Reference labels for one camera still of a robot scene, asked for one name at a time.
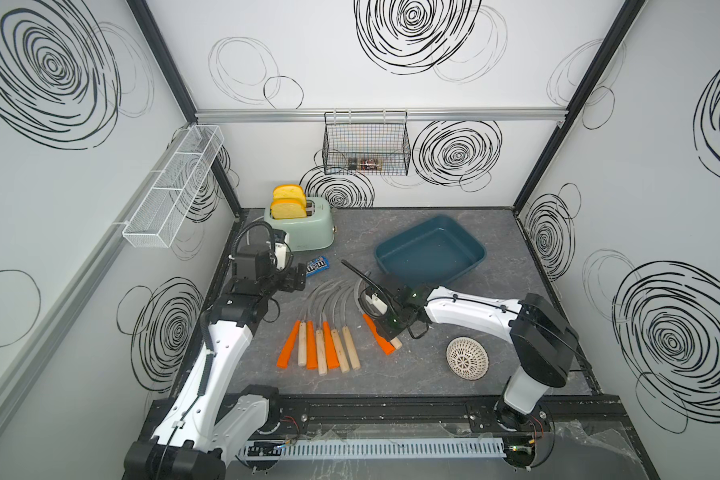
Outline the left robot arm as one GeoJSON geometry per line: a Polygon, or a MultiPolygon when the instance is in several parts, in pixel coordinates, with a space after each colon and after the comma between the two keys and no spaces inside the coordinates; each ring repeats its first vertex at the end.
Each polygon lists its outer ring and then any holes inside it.
{"type": "Polygon", "coordinates": [[[229,383],[279,292],[302,291],[306,266],[295,264],[285,231],[264,220],[267,238],[233,242],[232,276],[198,324],[202,347],[178,396],[146,440],[135,441],[124,459],[127,479],[223,479],[249,438],[279,422],[274,387],[246,388],[228,410],[222,408],[229,383]]]}

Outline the orange handled sickle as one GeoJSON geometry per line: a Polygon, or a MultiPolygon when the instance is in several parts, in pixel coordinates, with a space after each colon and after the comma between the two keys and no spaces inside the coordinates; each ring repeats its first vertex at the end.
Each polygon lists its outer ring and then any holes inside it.
{"type": "Polygon", "coordinates": [[[358,308],[358,310],[359,310],[359,312],[360,312],[363,320],[365,321],[367,327],[369,328],[369,330],[370,330],[370,332],[371,332],[374,340],[376,341],[376,343],[380,346],[380,348],[382,349],[382,351],[383,351],[386,355],[390,355],[390,354],[392,354],[393,352],[396,351],[396,348],[393,346],[392,343],[390,343],[389,341],[387,341],[386,339],[384,339],[383,337],[381,337],[381,336],[378,334],[377,329],[376,329],[376,326],[375,326],[373,320],[372,320],[371,317],[363,310],[363,308],[362,308],[362,306],[361,306],[361,303],[360,303],[360,293],[361,293],[361,286],[362,286],[362,284],[363,284],[363,281],[362,281],[362,280],[358,280],[358,281],[355,283],[355,287],[354,287],[354,302],[355,302],[356,307],[358,308]]]}

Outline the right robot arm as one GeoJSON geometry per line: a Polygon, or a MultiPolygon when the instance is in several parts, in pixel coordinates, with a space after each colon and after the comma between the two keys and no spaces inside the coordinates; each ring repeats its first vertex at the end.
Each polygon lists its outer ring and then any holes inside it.
{"type": "Polygon", "coordinates": [[[522,299],[493,299],[445,286],[387,289],[367,284],[356,304],[385,340],[412,326],[448,325],[485,334],[510,345],[518,368],[509,377],[494,406],[499,425],[518,431],[536,415],[539,401],[551,389],[567,384],[579,354],[579,335],[544,297],[528,293],[522,299]]]}

